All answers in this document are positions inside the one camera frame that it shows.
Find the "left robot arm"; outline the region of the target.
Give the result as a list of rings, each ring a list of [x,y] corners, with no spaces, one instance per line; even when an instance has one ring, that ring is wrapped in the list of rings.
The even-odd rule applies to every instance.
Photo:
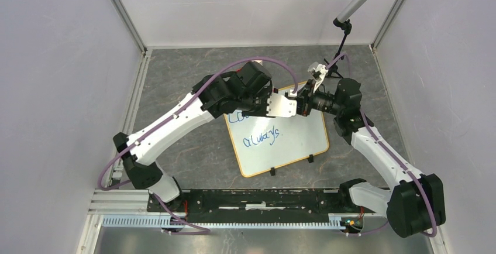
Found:
[[[255,61],[236,71],[205,76],[177,106],[149,126],[113,137],[129,182],[137,190],[157,193],[164,207],[178,211],[184,196],[175,178],[157,164],[157,158],[197,127],[224,114],[240,110],[263,116],[272,90],[270,73]]]

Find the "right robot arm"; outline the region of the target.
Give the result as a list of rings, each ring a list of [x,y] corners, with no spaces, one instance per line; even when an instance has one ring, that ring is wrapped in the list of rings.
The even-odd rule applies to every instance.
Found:
[[[349,180],[339,186],[338,205],[346,212],[363,207],[381,215],[402,238],[414,234],[434,238],[446,222],[443,183],[436,174],[421,172],[387,143],[361,108],[360,87],[356,80],[343,78],[330,93],[308,80],[296,96],[299,115],[313,110],[333,115],[337,134],[368,160],[388,186],[384,190],[364,179]]]

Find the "yellow framed whiteboard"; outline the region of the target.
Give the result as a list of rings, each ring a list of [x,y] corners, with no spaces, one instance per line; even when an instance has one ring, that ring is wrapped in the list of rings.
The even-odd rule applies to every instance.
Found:
[[[330,148],[325,116],[265,118],[243,116],[239,110],[224,115],[240,173],[254,177],[309,159]]]

